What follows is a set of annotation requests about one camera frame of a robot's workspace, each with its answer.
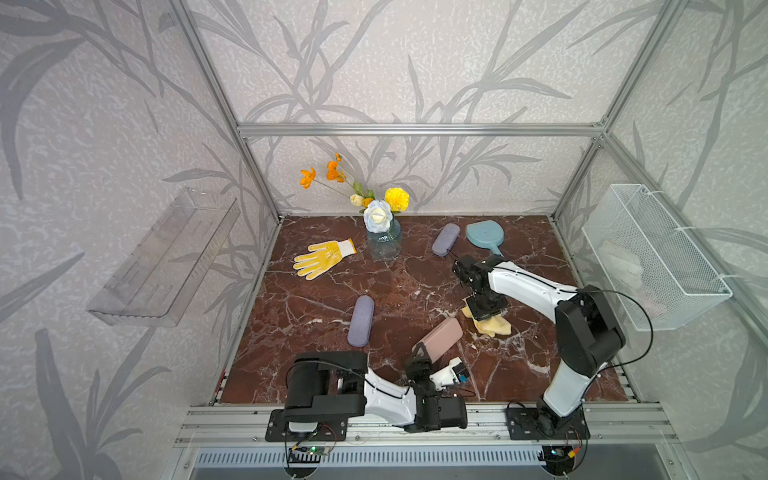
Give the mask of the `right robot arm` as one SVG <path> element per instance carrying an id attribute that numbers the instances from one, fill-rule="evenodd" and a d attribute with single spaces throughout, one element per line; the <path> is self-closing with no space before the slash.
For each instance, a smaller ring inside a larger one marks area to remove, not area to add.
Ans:
<path id="1" fill-rule="evenodd" d="M 560 364 L 537 402 L 533 419 L 546 435 L 561 429 L 575 417 L 598 372 L 626 344 L 605 292 L 547 280 L 498 255 L 479 261 L 460 257 L 453 262 L 452 271 L 471 289 L 465 313 L 478 327 L 487 330 L 499 324 L 509 299 L 554 323 Z"/>

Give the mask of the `yellow microfiber cloth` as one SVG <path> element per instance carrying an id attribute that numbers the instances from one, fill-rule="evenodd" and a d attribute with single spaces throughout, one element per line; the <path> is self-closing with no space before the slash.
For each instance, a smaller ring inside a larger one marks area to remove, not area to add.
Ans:
<path id="1" fill-rule="evenodd" d="M 473 322 L 475 328 L 481 335 L 495 338 L 496 336 L 509 336 L 511 334 L 512 328 L 510 322 L 501 315 L 495 315 L 486 320 L 477 320 L 473 317 L 467 306 L 462 309 L 462 313 L 466 318 Z"/>

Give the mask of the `lavender eyeglass case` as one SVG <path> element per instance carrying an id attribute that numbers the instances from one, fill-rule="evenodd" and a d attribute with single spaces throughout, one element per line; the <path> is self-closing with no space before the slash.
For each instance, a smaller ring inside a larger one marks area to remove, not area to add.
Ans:
<path id="1" fill-rule="evenodd" d="M 351 346 L 362 348 L 369 343 L 374 309 L 375 302 L 370 296 L 362 295 L 356 300 L 347 334 Z"/>
<path id="2" fill-rule="evenodd" d="M 432 244 L 432 252 L 438 257 L 446 257 L 452 250 L 461 233 L 461 228 L 448 223 L 438 233 Z"/>

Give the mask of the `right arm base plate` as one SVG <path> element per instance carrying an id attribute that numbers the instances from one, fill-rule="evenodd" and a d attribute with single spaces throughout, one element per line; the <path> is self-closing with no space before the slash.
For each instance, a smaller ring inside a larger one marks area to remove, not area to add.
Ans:
<path id="1" fill-rule="evenodd" d="M 524 407 L 512 404 L 504 411 L 506 428 L 511 440 L 559 441 L 589 440 L 591 434 L 584 409 L 579 406 L 561 417 L 546 405 Z"/>

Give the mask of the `pink eyeglass case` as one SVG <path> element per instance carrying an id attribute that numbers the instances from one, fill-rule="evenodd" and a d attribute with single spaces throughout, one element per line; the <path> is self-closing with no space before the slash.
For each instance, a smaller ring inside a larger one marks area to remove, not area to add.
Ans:
<path id="1" fill-rule="evenodd" d="M 445 319 L 416 343 L 412 349 L 413 356 L 425 357 L 431 363 L 436 363 L 461 339 L 462 335 L 461 324 L 456 318 Z"/>

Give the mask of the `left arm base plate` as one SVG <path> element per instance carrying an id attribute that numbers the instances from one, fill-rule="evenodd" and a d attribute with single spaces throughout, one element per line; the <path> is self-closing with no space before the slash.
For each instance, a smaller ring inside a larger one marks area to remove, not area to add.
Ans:
<path id="1" fill-rule="evenodd" d="M 348 419 L 289 420 L 282 409 L 270 414 L 265 434 L 267 442 L 338 441 L 346 438 Z"/>

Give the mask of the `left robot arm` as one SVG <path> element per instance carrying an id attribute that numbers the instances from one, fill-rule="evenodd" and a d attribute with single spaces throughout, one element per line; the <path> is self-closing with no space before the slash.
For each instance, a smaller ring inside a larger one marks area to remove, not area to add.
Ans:
<path id="1" fill-rule="evenodd" d="M 435 371 L 426 345 L 419 342 L 406 361 L 406 377 L 405 386 L 383 379 L 362 351 L 301 354 L 286 372 L 287 399 L 271 412 L 265 440 L 344 440 L 349 420 L 365 415 L 407 433 L 468 426 L 465 400 L 443 394 L 447 386 L 467 379 L 460 359 Z"/>

